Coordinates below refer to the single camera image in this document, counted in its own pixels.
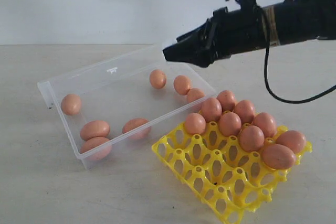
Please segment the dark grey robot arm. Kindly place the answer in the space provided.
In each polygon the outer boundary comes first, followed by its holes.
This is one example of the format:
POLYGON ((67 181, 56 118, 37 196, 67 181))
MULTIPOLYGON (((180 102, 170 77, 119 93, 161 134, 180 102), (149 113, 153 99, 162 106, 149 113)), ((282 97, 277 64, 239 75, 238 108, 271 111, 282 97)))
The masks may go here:
POLYGON ((254 0, 235 1, 240 9, 217 9, 204 24, 177 37, 163 49, 165 60, 206 68, 267 46, 335 39, 335 0, 283 0, 262 8, 254 0))

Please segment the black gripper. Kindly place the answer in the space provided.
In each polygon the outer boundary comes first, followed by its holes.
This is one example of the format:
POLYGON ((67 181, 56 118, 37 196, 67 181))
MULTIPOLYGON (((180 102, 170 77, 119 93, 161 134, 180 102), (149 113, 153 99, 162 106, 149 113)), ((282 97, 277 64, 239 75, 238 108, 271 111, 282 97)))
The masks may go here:
POLYGON ((231 55, 270 48, 270 25, 256 0, 235 0, 240 9, 216 10, 213 17, 176 39, 162 52, 168 62, 184 62, 207 68, 231 55))

